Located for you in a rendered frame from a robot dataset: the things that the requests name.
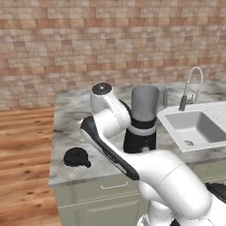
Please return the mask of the black and grey blender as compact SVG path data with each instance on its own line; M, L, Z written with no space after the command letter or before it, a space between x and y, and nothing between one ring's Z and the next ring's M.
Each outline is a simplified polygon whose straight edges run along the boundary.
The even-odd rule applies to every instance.
M124 151L142 153L144 148L156 149L156 118L160 110L168 107L168 91L153 85L132 87L132 119L124 136Z

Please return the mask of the black blender lid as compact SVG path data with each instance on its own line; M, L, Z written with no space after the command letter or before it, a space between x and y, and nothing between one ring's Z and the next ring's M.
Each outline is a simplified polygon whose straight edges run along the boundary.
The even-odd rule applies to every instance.
M91 167L91 162L88 160L87 151L82 147L73 147L67 150L64 154L64 164L70 167Z

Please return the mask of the silver spring tap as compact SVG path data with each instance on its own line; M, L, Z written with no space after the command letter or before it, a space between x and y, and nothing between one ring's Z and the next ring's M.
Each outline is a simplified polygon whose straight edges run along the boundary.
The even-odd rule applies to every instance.
M200 73L200 83L199 83L198 88L197 88L197 91L195 93L195 98L194 99L191 98L190 101L187 101L187 93L188 93L188 89L189 89L189 86L190 86L190 81L191 81L192 73L195 70L198 70L199 73ZM187 78L187 81L186 81L186 84L185 84L184 94L183 94L183 96L181 98L181 101L180 101L180 105L179 105L178 110L184 111L185 110L185 105L187 103L189 103L189 104L199 103L199 101L200 101L200 92L201 92L203 81L204 81L203 71L198 66L193 66L191 68L191 70L189 71L188 78Z

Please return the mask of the pale green drawer front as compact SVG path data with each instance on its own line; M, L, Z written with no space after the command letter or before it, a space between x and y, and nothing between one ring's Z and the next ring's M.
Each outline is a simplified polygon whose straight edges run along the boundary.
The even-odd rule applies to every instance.
M129 183L126 187L110 190L102 190L100 187L101 185L121 185L124 184L126 181ZM123 174L101 177L92 182L85 182L83 184L76 184L70 186L72 203L79 203L88 200L98 200L101 198L112 197L137 191L137 182L132 181L130 178L126 177Z

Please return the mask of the white sink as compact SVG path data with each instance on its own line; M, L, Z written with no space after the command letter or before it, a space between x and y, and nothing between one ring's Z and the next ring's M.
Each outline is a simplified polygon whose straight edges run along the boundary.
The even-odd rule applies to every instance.
M182 152L226 147L226 102L172 106L157 117Z

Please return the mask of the pale green sink cupboard front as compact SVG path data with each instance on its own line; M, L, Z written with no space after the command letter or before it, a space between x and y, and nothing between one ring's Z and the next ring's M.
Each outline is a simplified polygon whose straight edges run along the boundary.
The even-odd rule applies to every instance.
M189 167L203 183L220 183L226 185L226 160L190 164Z

